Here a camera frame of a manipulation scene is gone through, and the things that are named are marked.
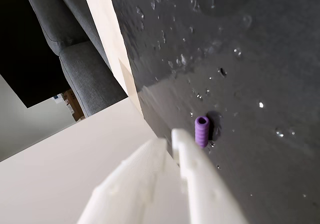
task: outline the gray sofa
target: gray sofa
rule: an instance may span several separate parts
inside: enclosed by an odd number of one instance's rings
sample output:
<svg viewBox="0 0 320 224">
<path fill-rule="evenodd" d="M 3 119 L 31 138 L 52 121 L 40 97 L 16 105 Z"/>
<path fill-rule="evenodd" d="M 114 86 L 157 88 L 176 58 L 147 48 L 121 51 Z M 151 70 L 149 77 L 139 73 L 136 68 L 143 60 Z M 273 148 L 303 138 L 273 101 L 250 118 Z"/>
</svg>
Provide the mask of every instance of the gray sofa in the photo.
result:
<svg viewBox="0 0 320 224">
<path fill-rule="evenodd" d="M 86 0 L 29 0 L 86 117 L 127 97 L 114 78 Z"/>
</svg>

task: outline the purple plastic part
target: purple plastic part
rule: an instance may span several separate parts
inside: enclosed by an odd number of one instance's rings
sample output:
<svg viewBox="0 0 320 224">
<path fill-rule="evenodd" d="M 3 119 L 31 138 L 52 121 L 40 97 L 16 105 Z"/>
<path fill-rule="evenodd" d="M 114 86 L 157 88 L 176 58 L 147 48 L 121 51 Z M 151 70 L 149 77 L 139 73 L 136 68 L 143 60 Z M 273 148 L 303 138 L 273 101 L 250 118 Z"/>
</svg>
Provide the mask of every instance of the purple plastic part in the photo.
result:
<svg viewBox="0 0 320 224">
<path fill-rule="evenodd" d="M 210 122 L 209 119 L 205 116 L 199 116 L 195 120 L 195 142 L 201 148 L 205 148 L 208 145 L 209 141 L 209 126 Z"/>
</svg>

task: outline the white wall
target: white wall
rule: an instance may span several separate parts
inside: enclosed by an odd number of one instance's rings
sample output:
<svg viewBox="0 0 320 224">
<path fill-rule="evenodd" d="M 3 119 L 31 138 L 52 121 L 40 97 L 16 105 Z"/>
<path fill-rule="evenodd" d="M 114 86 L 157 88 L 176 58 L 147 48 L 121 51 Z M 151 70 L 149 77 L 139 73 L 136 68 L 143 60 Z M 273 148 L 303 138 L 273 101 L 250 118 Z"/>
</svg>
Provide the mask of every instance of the white wall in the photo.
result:
<svg viewBox="0 0 320 224">
<path fill-rule="evenodd" d="M 74 123 L 64 102 L 48 99 L 27 108 L 0 76 L 0 161 Z"/>
<path fill-rule="evenodd" d="M 76 223 L 93 189 L 152 138 L 154 132 L 126 98 L 0 162 L 0 223 Z M 170 159 L 175 188 L 163 191 L 173 196 L 180 190 L 180 175 Z M 187 223 L 172 218 L 182 210 L 187 216 L 182 201 L 170 199 L 161 206 L 167 219 L 162 223 Z"/>
</svg>

